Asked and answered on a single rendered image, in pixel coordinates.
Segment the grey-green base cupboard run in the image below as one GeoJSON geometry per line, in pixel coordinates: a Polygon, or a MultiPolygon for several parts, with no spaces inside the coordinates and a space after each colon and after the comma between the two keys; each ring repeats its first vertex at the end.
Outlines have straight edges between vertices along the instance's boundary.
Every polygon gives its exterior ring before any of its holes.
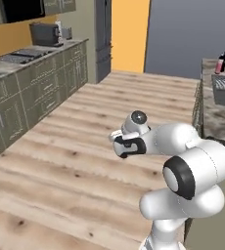
{"type": "Polygon", "coordinates": [[[0,154],[87,81],[84,40],[25,64],[0,61],[0,154]]]}

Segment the grey toaster oven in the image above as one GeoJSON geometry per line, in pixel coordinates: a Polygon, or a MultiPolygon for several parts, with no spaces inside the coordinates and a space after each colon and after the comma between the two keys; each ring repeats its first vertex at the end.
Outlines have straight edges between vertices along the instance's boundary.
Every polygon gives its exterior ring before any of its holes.
{"type": "Polygon", "coordinates": [[[60,31],[56,24],[33,22],[29,25],[33,45],[45,47],[60,47],[60,31]]]}

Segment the grey fridge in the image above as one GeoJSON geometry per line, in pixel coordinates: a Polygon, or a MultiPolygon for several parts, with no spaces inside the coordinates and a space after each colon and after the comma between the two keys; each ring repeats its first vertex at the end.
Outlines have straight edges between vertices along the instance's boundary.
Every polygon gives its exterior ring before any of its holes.
{"type": "Polygon", "coordinates": [[[95,0],[97,81],[111,72],[112,61],[112,0],[95,0]]]}

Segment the small grey appliance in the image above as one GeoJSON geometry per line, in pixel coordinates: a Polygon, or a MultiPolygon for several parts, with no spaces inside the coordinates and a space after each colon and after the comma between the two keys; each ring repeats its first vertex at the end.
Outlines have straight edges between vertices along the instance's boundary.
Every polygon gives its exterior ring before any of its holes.
{"type": "Polygon", "coordinates": [[[70,27],[64,27],[62,29],[62,37],[66,40],[70,40],[72,38],[72,31],[70,27]]]}

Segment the black hob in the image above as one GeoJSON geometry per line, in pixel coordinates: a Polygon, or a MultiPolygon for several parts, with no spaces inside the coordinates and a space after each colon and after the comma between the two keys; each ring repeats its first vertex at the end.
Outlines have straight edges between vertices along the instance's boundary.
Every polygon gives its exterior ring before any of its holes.
{"type": "Polygon", "coordinates": [[[0,56],[0,62],[27,64],[48,54],[51,54],[51,51],[20,49],[10,54],[0,56]]]}

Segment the pink bottle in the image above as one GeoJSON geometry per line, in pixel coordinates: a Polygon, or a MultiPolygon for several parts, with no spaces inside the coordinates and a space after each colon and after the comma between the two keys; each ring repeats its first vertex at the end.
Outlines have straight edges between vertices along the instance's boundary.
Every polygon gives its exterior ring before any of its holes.
{"type": "Polygon", "coordinates": [[[224,62],[224,56],[222,54],[219,56],[218,61],[216,63],[216,67],[215,67],[215,71],[214,71],[215,74],[219,74],[221,72],[223,62],[224,62]]]}

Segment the black microwave oven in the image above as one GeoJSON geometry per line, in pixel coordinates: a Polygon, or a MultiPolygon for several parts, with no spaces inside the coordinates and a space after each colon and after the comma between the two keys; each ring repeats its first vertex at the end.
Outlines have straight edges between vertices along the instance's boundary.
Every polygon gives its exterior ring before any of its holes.
{"type": "Polygon", "coordinates": [[[43,0],[0,0],[7,23],[45,16],[43,0]]]}

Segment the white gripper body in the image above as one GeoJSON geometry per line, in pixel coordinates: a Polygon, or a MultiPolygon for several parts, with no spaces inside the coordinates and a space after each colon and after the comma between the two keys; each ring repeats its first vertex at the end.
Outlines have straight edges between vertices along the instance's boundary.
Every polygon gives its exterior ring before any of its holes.
{"type": "Polygon", "coordinates": [[[109,140],[110,140],[111,142],[113,142],[117,137],[120,137],[120,136],[122,136],[122,135],[123,135],[123,133],[122,133],[121,130],[113,131],[113,132],[111,132],[111,133],[109,134],[109,140]]]}

